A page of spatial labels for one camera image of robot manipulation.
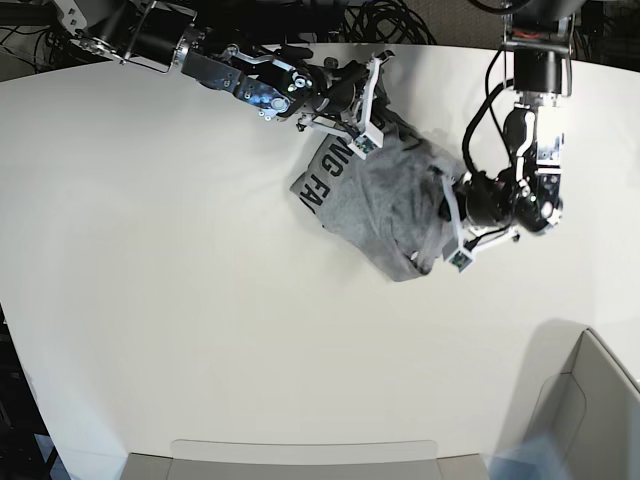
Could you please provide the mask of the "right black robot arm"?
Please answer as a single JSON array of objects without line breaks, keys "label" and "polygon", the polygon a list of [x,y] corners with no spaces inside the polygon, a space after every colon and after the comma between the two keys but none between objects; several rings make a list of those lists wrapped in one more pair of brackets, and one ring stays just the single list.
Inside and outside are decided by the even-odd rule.
[{"label": "right black robot arm", "polygon": [[367,61],[312,63],[311,49],[275,49],[234,30],[202,23],[174,1],[57,1],[61,26],[86,52],[160,74],[177,69],[214,91],[255,107],[266,121],[296,117],[297,128],[343,138],[361,156],[382,147],[374,103],[385,96],[384,50]]}]

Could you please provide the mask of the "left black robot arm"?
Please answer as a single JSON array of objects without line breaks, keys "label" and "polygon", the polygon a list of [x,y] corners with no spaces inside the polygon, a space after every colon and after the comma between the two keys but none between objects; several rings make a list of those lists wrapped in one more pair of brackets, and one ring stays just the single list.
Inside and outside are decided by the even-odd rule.
[{"label": "left black robot arm", "polygon": [[[511,58],[513,70],[495,87],[486,87],[485,99],[465,130],[466,177],[443,184],[444,207],[453,227],[443,256],[458,268],[469,265],[485,248],[517,240],[521,229],[545,234],[562,217],[561,107],[572,95],[571,42],[582,6],[579,1],[473,5],[501,17],[503,34],[496,56]],[[491,178],[475,165],[470,143],[484,117],[495,114],[494,101],[506,91],[517,96],[512,111],[497,127],[508,165]]]}]

